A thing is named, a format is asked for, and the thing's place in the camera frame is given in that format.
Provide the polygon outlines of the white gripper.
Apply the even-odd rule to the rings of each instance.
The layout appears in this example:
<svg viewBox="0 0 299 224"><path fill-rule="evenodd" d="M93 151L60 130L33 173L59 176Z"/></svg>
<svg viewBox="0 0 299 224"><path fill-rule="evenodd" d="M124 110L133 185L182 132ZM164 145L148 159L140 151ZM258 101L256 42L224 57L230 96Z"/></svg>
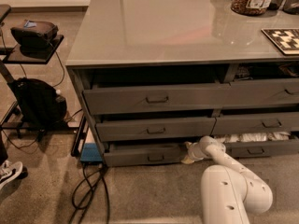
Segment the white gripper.
<svg viewBox="0 0 299 224"><path fill-rule="evenodd" d="M188 149L189 156L181 160L183 164L193 164L194 161L200 161L206 156L199 143L184 142L184 145Z"/></svg>

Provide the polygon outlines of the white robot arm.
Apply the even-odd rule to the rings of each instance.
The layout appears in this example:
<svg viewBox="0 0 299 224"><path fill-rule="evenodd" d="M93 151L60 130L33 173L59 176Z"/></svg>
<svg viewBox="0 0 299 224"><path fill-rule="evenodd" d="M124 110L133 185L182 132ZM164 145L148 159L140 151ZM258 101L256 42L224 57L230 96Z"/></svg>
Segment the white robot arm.
<svg viewBox="0 0 299 224"><path fill-rule="evenodd" d="M270 187L250 169L226 153L226 146L210 136L186 142L181 161L192 164L210 158L215 162L201 177L204 224L250 224L248 213L267 212L273 203Z"/></svg>

